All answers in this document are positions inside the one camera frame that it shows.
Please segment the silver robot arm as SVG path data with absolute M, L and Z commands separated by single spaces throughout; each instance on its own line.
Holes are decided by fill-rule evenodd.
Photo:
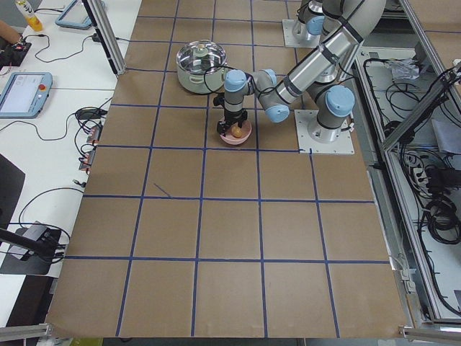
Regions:
M 314 48 L 339 28 L 342 15 L 340 1 L 301 1 L 292 28 L 295 47 Z
M 322 129 L 335 130 L 354 106 L 354 95 L 336 83 L 341 59 L 374 30 L 385 8 L 385 1 L 323 1 L 321 36 L 318 45 L 280 81 L 273 70 L 247 73 L 233 69 L 225 76 L 224 91 L 214 105 L 224 109 L 217 132 L 225 135 L 234 124 L 247 118 L 245 96 L 254 95 L 267 117 L 280 123 L 290 114 L 289 106 L 303 92 L 317 104 L 317 123 Z

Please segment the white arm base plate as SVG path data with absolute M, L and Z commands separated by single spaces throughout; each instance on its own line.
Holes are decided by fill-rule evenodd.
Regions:
M 297 19 L 282 20 L 285 46 L 289 48 L 315 48 L 320 41 L 324 17 L 309 19 L 306 24 Z
M 318 123 L 317 113 L 317 110 L 295 110 L 298 151 L 301 154 L 355 154 L 347 119 L 343 119 L 340 128 L 331 130 Z

